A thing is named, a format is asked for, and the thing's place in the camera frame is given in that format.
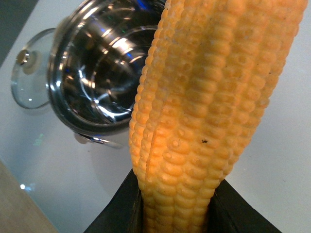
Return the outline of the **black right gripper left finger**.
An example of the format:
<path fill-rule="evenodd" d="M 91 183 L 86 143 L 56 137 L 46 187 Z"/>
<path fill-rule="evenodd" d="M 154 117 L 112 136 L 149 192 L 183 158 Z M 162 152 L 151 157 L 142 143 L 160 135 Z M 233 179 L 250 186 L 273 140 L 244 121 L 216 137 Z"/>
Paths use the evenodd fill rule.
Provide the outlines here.
<path fill-rule="evenodd" d="M 131 170 L 109 204 L 85 230 L 86 233 L 141 233 L 143 201 Z"/>

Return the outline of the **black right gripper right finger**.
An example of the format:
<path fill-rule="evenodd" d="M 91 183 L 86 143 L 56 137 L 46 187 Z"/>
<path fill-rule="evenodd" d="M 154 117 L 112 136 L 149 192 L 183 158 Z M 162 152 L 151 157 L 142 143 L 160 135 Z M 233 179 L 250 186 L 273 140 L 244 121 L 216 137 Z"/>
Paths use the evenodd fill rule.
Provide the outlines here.
<path fill-rule="evenodd" d="M 279 233 L 226 181 L 216 188 L 207 214 L 208 233 Z"/>

